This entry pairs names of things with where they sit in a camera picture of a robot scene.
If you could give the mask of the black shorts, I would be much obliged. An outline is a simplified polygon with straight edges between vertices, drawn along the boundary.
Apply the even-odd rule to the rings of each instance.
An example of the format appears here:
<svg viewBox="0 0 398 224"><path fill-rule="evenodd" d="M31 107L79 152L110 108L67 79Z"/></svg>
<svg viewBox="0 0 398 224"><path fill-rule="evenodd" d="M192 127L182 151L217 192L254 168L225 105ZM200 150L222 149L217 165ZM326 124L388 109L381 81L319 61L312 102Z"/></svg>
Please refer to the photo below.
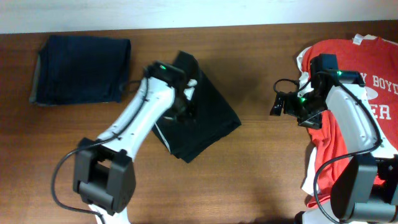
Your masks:
<svg viewBox="0 0 398 224"><path fill-rule="evenodd" d="M179 123L167 110L155 123L153 133L169 153L189 163L208 146L227 136L241 121L221 93L199 68L194 56L180 51L172 66L183 70L187 80L196 79L191 102L197 106L195 119Z"/></svg>

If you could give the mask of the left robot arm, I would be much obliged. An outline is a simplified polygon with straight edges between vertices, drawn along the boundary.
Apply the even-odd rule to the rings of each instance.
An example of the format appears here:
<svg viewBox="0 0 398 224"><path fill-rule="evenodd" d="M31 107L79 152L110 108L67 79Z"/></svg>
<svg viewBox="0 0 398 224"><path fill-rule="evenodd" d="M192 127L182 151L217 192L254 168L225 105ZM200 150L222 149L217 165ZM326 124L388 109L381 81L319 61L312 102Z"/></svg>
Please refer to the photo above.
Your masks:
<svg viewBox="0 0 398 224"><path fill-rule="evenodd" d="M196 62L154 62L119 118L96 140L83 138L75 154L73 190L98 223L129 223L136 188L134 159L156 121L169 109L191 116L190 98L201 71Z"/></svg>

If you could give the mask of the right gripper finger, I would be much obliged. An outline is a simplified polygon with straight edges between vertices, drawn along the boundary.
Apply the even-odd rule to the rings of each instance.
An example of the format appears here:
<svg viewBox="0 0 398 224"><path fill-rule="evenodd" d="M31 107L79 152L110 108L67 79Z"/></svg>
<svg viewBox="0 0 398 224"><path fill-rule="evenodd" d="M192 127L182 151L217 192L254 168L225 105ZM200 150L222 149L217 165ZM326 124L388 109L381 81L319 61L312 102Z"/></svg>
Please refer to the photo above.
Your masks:
<svg viewBox="0 0 398 224"><path fill-rule="evenodd" d="M297 118L298 125L304 128L321 129L322 128L322 112L315 111L305 116Z"/></svg>
<svg viewBox="0 0 398 224"><path fill-rule="evenodd" d="M276 94L274 104L270 110L271 116L280 116L284 107L285 98L281 94Z"/></svg>

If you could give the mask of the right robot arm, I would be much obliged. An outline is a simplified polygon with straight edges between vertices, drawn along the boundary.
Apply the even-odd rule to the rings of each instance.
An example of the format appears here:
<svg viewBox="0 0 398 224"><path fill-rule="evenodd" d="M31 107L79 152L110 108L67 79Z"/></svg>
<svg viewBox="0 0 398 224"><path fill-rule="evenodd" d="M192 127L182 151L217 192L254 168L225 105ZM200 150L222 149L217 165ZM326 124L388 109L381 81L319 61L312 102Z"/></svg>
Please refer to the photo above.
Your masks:
<svg viewBox="0 0 398 224"><path fill-rule="evenodd" d="M272 116L296 117L298 125L320 129L323 111L335 117L347 153L323 163L349 159L333 184L328 205L299 212L295 223L397 223L397 149L388 141L368 102L365 82L357 71L340 70L334 54L310 61L310 78L294 81L296 90L277 91Z"/></svg>

